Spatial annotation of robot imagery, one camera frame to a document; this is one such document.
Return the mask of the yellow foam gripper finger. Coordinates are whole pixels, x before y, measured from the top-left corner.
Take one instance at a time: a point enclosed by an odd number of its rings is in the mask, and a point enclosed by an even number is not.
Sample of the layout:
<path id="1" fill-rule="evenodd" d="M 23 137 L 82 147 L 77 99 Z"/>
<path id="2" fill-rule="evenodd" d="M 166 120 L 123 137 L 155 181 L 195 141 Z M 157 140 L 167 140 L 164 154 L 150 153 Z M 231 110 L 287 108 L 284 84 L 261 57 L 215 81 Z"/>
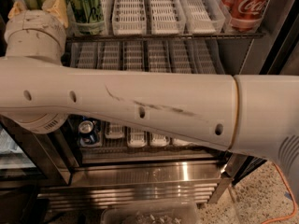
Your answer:
<path id="1" fill-rule="evenodd" d="M 12 9 L 8 12 L 7 17 L 9 19 L 12 19 L 16 15 L 19 15 L 20 13 L 26 10 L 27 10 L 27 6 L 24 0 L 15 0 Z"/>
<path id="2" fill-rule="evenodd" d="M 64 28 L 68 27 L 65 0 L 46 0 L 42 5 L 42 10 L 54 16 Z"/>

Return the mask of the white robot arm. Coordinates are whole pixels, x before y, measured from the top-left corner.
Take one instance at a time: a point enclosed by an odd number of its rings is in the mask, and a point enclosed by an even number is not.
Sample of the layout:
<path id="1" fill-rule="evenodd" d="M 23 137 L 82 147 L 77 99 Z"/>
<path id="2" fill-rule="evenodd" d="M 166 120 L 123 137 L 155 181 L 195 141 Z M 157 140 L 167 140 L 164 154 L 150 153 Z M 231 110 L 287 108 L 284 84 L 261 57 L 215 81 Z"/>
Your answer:
<path id="1" fill-rule="evenodd" d="M 64 0 L 16 0 L 0 58 L 0 114 L 33 133 L 68 115 L 114 121 L 270 160 L 299 195 L 299 76 L 187 75 L 64 67 Z"/>

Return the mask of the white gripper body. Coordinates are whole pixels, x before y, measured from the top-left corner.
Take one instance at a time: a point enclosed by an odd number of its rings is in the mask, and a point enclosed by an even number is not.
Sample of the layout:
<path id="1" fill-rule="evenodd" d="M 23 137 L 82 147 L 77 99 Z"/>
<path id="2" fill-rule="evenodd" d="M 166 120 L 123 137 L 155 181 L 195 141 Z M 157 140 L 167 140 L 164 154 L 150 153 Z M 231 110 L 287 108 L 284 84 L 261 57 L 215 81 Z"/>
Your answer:
<path id="1" fill-rule="evenodd" d="M 5 31 L 5 40 L 15 33 L 36 30 L 51 36 L 60 46 L 65 45 L 64 26 L 49 13 L 42 10 L 26 10 L 9 19 Z"/>

